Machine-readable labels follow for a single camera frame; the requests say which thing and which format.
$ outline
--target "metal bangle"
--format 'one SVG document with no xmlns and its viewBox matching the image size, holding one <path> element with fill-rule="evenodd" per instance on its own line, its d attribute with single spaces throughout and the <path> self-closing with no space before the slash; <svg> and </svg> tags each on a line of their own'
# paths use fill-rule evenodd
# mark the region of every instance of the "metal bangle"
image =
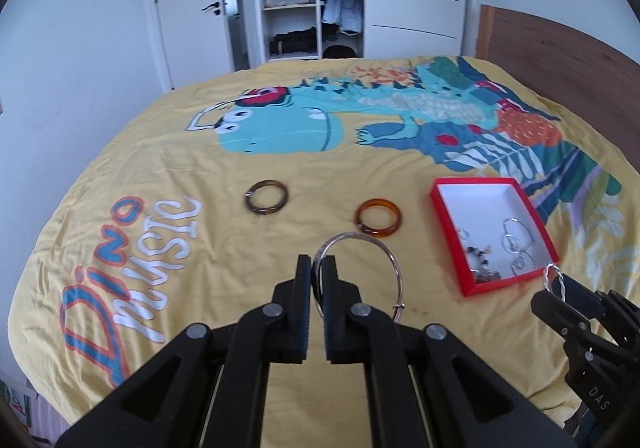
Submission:
<svg viewBox="0 0 640 448">
<path fill-rule="evenodd" d="M 252 202 L 252 198 L 260 188 L 264 188 L 265 186 L 275 186 L 276 188 L 279 188 L 282 191 L 282 197 L 273 206 L 269 206 L 268 208 L 260 208 L 260 206 L 254 205 L 254 203 Z M 272 213 L 279 212 L 284 208 L 284 205 L 287 204 L 288 200 L 289 190 L 287 190 L 287 187 L 284 186 L 284 184 L 282 184 L 280 181 L 274 181 L 271 179 L 260 181 L 254 184 L 244 194 L 244 203 L 246 204 L 246 207 L 249 208 L 249 210 L 251 210 L 253 213 L 257 213 L 258 215 L 270 215 Z"/>
<path fill-rule="evenodd" d="M 375 244 L 386 253 L 386 256 L 388 256 L 391 264 L 394 267 L 394 271 L 396 272 L 396 281 L 398 282 L 398 298 L 396 299 L 396 303 L 393 306 L 394 311 L 392 316 L 394 322 L 398 323 L 400 321 L 400 317 L 402 316 L 402 310 L 404 309 L 404 303 L 402 303 L 402 274 L 400 273 L 398 262 L 396 261 L 394 254 L 391 253 L 384 242 L 378 240 L 375 237 L 371 237 L 369 235 L 361 234 L 358 232 L 345 232 L 339 235 L 335 235 L 335 237 L 332 237 L 328 241 L 326 241 L 314 255 L 314 261 L 311 266 L 311 276 L 315 279 L 315 283 L 318 287 L 318 295 L 314 293 L 314 299 L 316 300 L 316 307 L 318 308 L 320 316 L 322 317 L 322 319 L 324 319 L 324 313 L 322 312 L 322 278 L 320 277 L 320 266 L 327 254 L 327 251 L 329 251 L 329 248 L 331 248 L 332 245 L 334 245 L 336 242 L 340 242 L 341 240 L 345 240 L 346 238 L 356 238 L 357 240 L 364 240 L 365 242 Z"/>
</svg>

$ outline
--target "wooden headboard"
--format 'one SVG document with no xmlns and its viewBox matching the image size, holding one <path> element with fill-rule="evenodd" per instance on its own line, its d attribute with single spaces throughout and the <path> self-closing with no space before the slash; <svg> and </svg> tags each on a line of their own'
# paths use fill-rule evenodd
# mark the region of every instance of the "wooden headboard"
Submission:
<svg viewBox="0 0 640 448">
<path fill-rule="evenodd" d="M 476 57 L 583 118 L 640 171 L 640 65 L 631 58 L 571 27 L 485 5 Z"/>
</svg>

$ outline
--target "amber resin ring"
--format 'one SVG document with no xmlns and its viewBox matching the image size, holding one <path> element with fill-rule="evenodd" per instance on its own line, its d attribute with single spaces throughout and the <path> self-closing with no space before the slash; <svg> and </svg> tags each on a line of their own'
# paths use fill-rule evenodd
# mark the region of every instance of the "amber resin ring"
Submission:
<svg viewBox="0 0 640 448">
<path fill-rule="evenodd" d="M 275 186 L 276 188 L 279 188 L 282 191 L 282 197 L 280 197 L 278 203 L 274 204 L 273 206 L 269 206 L 268 208 L 260 208 L 260 206 L 254 205 L 252 199 L 254 198 L 255 193 L 260 188 L 264 188 L 265 186 Z M 288 200 L 289 190 L 287 190 L 287 187 L 284 186 L 284 184 L 282 184 L 280 181 L 274 181 L 271 179 L 260 181 L 259 183 L 254 184 L 247 190 L 247 193 L 244 194 L 244 202 L 246 204 L 246 207 L 249 208 L 253 213 L 257 213 L 258 215 L 270 215 L 272 213 L 279 212 L 284 208 L 284 205 L 287 204 Z"/>
<path fill-rule="evenodd" d="M 382 206 L 383 208 L 388 208 L 391 210 L 395 217 L 394 223 L 388 228 L 383 228 L 381 230 L 377 228 L 371 228 L 362 222 L 362 213 L 364 210 L 368 208 L 372 208 L 373 206 Z M 368 201 L 363 202 L 360 207 L 356 210 L 356 215 L 354 217 L 356 227 L 363 232 L 364 234 L 371 235 L 372 237 L 388 237 L 389 235 L 393 235 L 400 225 L 402 224 L 402 212 L 400 208 L 398 208 L 391 201 L 386 199 L 369 199 Z"/>
</svg>

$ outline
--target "silver bracelet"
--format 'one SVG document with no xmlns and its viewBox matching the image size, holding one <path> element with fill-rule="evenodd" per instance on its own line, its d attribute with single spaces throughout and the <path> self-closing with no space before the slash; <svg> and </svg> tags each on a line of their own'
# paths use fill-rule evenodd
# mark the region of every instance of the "silver bracelet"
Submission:
<svg viewBox="0 0 640 448">
<path fill-rule="evenodd" d="M 320 277 L 320 266 L 322 261 L 324 260 L 327 251 L 329 248 L 334 245 L 336 242 L 340 242 L 345 238 L 356 238 L 357 240 L 364 240 L 365 242 L 370 242 L 371 244 L 375 244 L 382 251 L 386 253 L 389 260 L 391 261 L 391 265 L 394 267 L 394 271 L 396 272 L 396 281 L 398 282 L 398 298 L 396 299 L 396 303 L 393 306 L 393 320 L 395 323 L 400 321 L 400 317 L 402 315 L 402 310 L 404 309 L 404 303 L 402 303 L 402 274 L 400 273 L 400 267 L 398 266 L 398 262 L 394 257 L 394 254 L 391 253 L 388 247 L 384 244 L 384 242 L 378 240 L 375 237 L 371 237 L 370 235 L 365 235 L 363 233 L 358 232 L 345 232 L 339 235 L 335 235 L 335 237 L 330 238 L 326 241 L 316 254 L 314 255 L 314 261 L 311 266 L 311 276 L 315 279 L 315 282 L 318 287 L 318 295 L 314 293 L 314 299 L 316 300 L 316 307 L 318 308 L 318 312 L 320 316 L 324 320 L 324 313 L 322 312 L 322 278 Z"/>
</svg>

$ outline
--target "metal pivot bolt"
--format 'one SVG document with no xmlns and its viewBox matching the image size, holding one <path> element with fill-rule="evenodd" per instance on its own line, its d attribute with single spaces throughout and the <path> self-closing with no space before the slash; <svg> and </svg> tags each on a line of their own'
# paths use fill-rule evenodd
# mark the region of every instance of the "metal pivot bolt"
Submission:
<svg viewBox="0 0 640 448">
<path fill-rule="evenodd" d="M 275 318 L 282 314 L 282 306 L 279 303 L 268 303 L 262 308 L 265 316 Z"/>
<path fill-rule="evenodd" d="M 199 338 L 204 338 L 207 334 L 207 327 L 201 323 L 194 323 L 187 327 L 187 336 L 192 340 L 197 340 Z"/>
<path fill-rule="evenodd" d="M 427 327 L 427 336 L 432 340 L 443 340 L 447 337 L 447 330 L 440 324 L 432 324 Z"/>
<path fill-rule="evenodd" d="M 368 303 L 355 303 L 351 306 L 351 312 L 356 316 L 369 316 L 371 306 Z"/>
</svg>

